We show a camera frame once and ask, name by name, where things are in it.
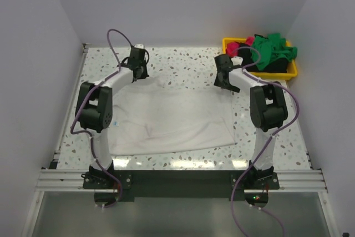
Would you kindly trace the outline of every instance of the speckled table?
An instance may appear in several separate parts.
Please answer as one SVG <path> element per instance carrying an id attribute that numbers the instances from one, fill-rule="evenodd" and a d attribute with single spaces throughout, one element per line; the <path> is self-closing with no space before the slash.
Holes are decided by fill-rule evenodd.
<path id="1" fill-rule="evenodd" d="M 167 87 L 194 90 L 213 86 L 216 74 L 214 57 L 220 48 L 147 48 L 150 53 L 148 73 L 162 76 Z M 128 48 L 117 48 L 120 59 L 128 56 Z M 102 79 L 111 73 L 117 63 L 109 48 L 89 48 L 80 83 Z M 60 144 L 57 169 L 87 169 L 90 162 L 89 142 L 85 134 L 71 135 L 69 127 L 74 119 L 75 101 L 69 113 Z M 116 169 L 246 169 L 255 145 L 255 128 L 249 116 L 249 98 L 245 93 L 232 93 L 236 144 L 228 147 L 190 152 L 132 155 L 114 157 Z M 295 115 L 290 97 L 285 94 L 288 120 Z M 273 156 L 275 169 L 310 169 L 307 149 L 298 123 L 280 133 Z"/>

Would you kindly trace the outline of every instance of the clothes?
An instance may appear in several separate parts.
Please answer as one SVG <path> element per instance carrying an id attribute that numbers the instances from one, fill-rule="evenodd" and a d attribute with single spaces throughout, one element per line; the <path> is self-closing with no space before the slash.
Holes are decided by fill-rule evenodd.
<path id="1" fill-rule="evenodd" d="M 297 57 L 297 47 L 287 47 L 286 39 L 281 38 L 279 33 L 269 34 L 267 38 L 255 35 L 255 40 L 251 47 L 260 52 L 261 60 L 256 66 L 264 72 L 266 66 L 280 58 L 286 58 L 290 62 Z M 253 62 L 256 62 L 258 54 L 252 51 L 251 58 Z"/>
<path id="2" fill-rule="evenodd" d="M 248 46 L 251 46 L 252 43 L 254 42 L 254 40 L 255 40 L 255 37 L 249 36 L 248 38 L 246 38 L 245 43 L 246 43 Z"/>
<path id="3" fill-rule="evenodd" d="M 191 151 L 235 143 L 231 93 L 167 89 L 159 78 L 127 85 L 114 96 L 108 130 L 112 155 Z"/>
<path id="4" fill-rule="evenodd" d="M 247 44 L 239 43 L 239 47 L 248 47 Z M 253 63 L 251 59 L 251 50 L 240 49 L 239 57 L 243 58 L 242 66 Z M 287 73 L 288 60 L 279 58 L 265 67 L 263 71 L 259 70 L 256 65 L 246 68 L 249 72 L 269 72 L 269 73 Z"/>
<path id="5" fill-rule="evenodd" d="M 228 54 L 228 56 L 230 56 L 231 58 L 238 56 L 238 49 L 239 47 L 239 43 L 237 42 L 231 42 L 227 44 L 227 48 L 226 48 L 226 53 Z"/>

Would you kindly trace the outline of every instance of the white wall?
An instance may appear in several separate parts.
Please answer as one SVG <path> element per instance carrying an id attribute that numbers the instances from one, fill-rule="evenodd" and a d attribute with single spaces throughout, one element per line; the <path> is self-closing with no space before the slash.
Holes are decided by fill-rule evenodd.
<path id="1" fill-rule="evenodd" d="M 0 235 L 19 236 L 53 156 L 81 43 L 59 0 L 0 0 Z"/>
<path id="2" fill-rule="evenodd" d="M 301 125 L 342 231 L 355 234 L 355 2 L 307 0 L 288 38 L 299 47 Z"/>
<path id="3" fill-rule="evenodd" d="M 121 29 L 134 43 L 220 46 L 223 37 L 286 34 L 305 0 L 60 0 L 83 42 L 107 46 Z M 126 46 L 123 39 L 115 44 Z"/>

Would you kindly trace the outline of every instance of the gray floor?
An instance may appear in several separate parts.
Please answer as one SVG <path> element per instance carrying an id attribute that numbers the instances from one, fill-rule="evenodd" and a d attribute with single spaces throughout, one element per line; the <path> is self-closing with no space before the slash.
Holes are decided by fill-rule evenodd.
<path id="1" fill-rule="evenodd" d="M 282 236 L 268 215 L 236 202 L 241 224 L 250 236 Z M 274 193 L 267 210 L 284 223 L 287 236 L 329 236 L 316 193 Z M 34 236 L 243 236 L 227 199 L 140 198 L 101 210 L 93 193 L 46 193 Z"/>

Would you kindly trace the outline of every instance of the pile of clothes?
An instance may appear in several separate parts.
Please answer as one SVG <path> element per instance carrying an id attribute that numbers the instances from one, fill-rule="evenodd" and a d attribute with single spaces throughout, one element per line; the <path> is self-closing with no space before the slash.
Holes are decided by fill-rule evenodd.
<path id="1" fill-rule="evenodd" d="M 227 45 L 226 53 L 230 57 L 243 58 L 242 66 L 258 60 L 258 54 L 251 49 L 239 49 L 238 47 L 252 47 L 259 51 L 260 61 L 251 67 L 249 72 L 287 73 L 288 63 L 297 57 L 297 47 L 287 47 L 286 39 L 279 33 L 268 34 L 267 37 L 255 34 L 248 37 L 245 43 L 232 42 Z"/>

